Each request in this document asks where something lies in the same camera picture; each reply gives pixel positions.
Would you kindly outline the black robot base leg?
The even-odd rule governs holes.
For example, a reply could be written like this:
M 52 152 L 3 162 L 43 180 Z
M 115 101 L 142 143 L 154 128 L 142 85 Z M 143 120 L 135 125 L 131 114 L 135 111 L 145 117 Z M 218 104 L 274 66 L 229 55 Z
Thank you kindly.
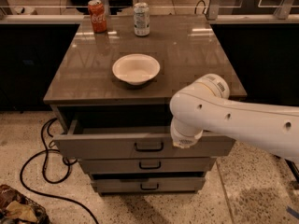
M 294 175 L 296 181 L 299 183 L 299 169 L 292 161 L 286 161 L 286 163 L 288 164 L 289 168 L 291 169 L 292 174 Z

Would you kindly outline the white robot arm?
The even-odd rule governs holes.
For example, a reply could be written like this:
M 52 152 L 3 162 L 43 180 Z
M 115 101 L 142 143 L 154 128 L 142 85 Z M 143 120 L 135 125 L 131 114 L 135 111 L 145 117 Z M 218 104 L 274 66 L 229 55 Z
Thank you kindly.
M 171 137 L 177 147 L 197 143 L 204 131 L 254 145 L 299 163 L 299 108 L 229 99 L 225 80 L 204 75 L 170 100 Z

